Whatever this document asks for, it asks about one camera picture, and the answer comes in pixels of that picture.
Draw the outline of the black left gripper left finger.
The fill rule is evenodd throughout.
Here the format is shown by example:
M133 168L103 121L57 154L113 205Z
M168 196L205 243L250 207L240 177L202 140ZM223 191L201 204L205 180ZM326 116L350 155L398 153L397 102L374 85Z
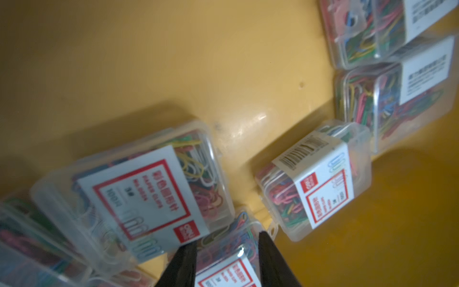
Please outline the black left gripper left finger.
M155 287L194 287L197 242L181 246L162 273Z

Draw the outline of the paper clip box four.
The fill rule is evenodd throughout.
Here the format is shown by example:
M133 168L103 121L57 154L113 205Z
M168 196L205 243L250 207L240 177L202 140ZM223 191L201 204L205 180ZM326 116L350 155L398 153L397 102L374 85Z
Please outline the paper clip box four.
M198 120L51 172L30 195L107 276L201 239L235 215L210 130Z

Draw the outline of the paper clip box five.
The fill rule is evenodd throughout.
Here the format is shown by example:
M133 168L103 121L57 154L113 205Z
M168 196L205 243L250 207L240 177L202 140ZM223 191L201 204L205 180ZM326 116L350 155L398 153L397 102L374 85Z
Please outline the paper clip box five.
M235 210L230 225L197 240L196 287L259 287L259 234L252 210Z

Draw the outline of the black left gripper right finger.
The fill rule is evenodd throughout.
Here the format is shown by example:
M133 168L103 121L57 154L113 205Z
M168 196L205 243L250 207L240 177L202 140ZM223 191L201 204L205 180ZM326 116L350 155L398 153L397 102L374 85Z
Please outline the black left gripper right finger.
M259 233L258 253L262 287L302 287L265 231Z

